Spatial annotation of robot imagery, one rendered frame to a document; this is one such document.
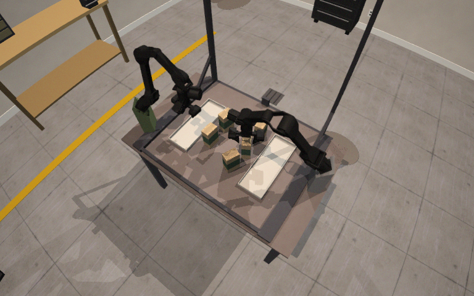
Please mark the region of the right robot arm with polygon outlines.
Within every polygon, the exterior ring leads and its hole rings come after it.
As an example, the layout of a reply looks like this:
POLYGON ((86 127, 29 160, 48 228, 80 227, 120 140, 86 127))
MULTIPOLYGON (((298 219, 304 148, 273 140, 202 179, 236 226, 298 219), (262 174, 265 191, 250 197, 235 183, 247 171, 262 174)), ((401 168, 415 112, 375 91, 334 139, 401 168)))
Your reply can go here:
MULTIPOLYGON (((199 101, 201 100, 201 87, 192 86, 193 83, 190 80, 189 75, 183 70, 177 68, 159 48, 142 45, 133 51, 133 55, 137 63, 139 63, 145 87, 144 95, 140 97, 135 105, 135 108, 138 110, 145 112, 150 105, 153 105, 159 99, 160 96, 159 90, 154 88, 152 82, 152 76, 149 67, 150 57, 155 58, 156 61, 158 61, 158 63, 160 63, 161 66, 163 66, 171 75, 172 80, 175 83, 175 86, 172 90, 177 91, 179 99, 189 98, 199 101), (187 85, 185 86, 186 83, 187 85)), ((172 110, 180 115, 184 113, 185 108, 187 108, 186 104, 184 102, 180 102, 177 99, 177 102, 173 105, 172 110)))

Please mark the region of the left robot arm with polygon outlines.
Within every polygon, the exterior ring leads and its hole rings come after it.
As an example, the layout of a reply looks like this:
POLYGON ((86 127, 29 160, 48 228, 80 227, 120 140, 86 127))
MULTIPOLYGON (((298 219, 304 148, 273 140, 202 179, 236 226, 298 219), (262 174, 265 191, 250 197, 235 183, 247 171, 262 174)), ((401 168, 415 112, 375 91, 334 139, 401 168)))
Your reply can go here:
POLYGON ((227 119, 235 122, 237 125, 241 125, 244 130, 251 130, 256 123, 265 123, 269 125, 274 133, 292 140, 301 151, 299 156, 306 165, 314 170, 318 170, 320 174, 332 170, 330 159, 325 157, 326 152, 317 147, 310 146, 299 132, 299 123, 296 118, 289 113, 284 111, 272 111, 270 109, 251 111, 246 108, 243 108, 239 113, 239 111, 231 109, 228 111, 227 119), (273 116, 283 116, 276 129, 270 123, 273 116))

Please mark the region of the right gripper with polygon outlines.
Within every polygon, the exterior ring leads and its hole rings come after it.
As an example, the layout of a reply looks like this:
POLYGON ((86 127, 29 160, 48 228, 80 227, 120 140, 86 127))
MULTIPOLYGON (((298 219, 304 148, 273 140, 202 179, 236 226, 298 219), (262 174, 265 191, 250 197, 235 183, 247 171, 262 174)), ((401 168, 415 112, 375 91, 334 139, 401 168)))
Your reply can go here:
POLYGON ((194 118, 199 112, 201 112, 201 108, 198 105, 191 105, 192 101, 189 98, 179 99, 178 94, 176 94, 171 98, 172 103, 175 104, 177 102, 177 99, 180 102, 184 102, 186 106, 190 109, 188 114, 190 114, 192 118, 194 118))

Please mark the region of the tan rectangular block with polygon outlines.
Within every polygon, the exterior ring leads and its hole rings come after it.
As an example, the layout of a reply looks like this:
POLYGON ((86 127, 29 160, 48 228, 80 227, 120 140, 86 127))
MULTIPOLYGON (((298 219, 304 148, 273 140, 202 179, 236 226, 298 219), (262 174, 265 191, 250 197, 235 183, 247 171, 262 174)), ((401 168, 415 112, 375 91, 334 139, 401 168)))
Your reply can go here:
POLYGON ((236 148, 222 154, 223 167, 228 173, 240 167, 240 154, 236 148))
POLYGON ((241 158, 248 158, 250 159, 251 156, 251 138, 244 138, 242 137, 242 144, 241 144, 241 158))
POLYGON ((267 124, 265 123, 256 123, 255 126, 254 126, 254 131, 257 131, 257 130, 264 130, 265 131, 265 135, 267 134, 267 124))
POLYGON ((218 141, 218 129, 213 123, 209 123, 202 131, 202 138, 204 145, 212 148, 218 141))
POLYGON ((230 127, 233 128, 235 126, 233 121, 227 119, 228 111, 229 108, 226 108, 218 114, 219 127, 224 133, 229 131, 230 127))

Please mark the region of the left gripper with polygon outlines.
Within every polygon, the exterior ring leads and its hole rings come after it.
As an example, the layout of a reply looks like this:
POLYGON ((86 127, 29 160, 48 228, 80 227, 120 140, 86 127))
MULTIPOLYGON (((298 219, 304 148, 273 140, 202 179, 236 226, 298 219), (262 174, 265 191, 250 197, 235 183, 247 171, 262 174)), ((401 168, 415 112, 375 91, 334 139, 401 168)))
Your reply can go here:
POLYGON ((250 130, 244 130, 241 127, 241 132, 237 131, 236 128, 229 128, 228 131, 228 138, 235 140, 236 142, 239 143, 239 136, 244 137, 244 138, 251 138, 251 136, 254 136, 252 144, 255 144, 256 142, 264 141, 264 136, 265 136, 265 131, 262 129, 258 129, 256 132, 250 130))

